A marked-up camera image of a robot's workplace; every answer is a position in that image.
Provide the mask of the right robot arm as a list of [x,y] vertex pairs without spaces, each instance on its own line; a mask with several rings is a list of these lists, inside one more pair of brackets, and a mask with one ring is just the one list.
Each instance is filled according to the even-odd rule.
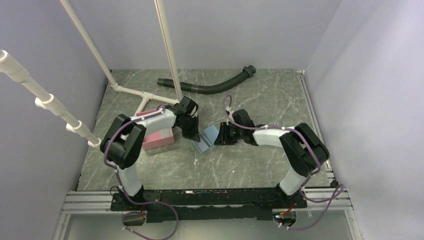
[[277,184],[276,203],[287,208],[295,201],[295,195],[312,175],[330,158],[330,152],[311,127],[302,122],[293,127],[255,125],[244,109],[221,122],[216,146],[234,145],[239,140],[252,146],[282,148],[290,163],[290,169]]

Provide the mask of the mint green card holder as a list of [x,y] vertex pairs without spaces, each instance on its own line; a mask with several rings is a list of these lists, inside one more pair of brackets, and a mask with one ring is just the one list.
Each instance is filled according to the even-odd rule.
[[199,133],[200,141],[191,141],[192,148],[199,154],[206,153],[215,147],[215,140],[219,134],[219,129],[212,124]]

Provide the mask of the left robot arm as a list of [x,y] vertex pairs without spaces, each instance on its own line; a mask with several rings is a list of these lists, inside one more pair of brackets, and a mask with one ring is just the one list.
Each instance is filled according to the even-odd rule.
[[144,203],[144,187],[139,180],[136,162],[139,159],[146,136],[169,128],[179,128],[182,136],[200,141],[198,104],[183,97],[174,105],[162,105],[153,112],[141,116],[116,116],[100,143],[103,162],[113,169],[118,189],[125,195],[124,204],[131,210]]

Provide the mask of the white card with black stripe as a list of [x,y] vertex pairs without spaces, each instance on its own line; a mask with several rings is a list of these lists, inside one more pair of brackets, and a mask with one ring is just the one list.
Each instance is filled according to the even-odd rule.
[[203,134],[199,134],[199,142],[197,145],[201,152],[205,152],[214,147],[213,143]]

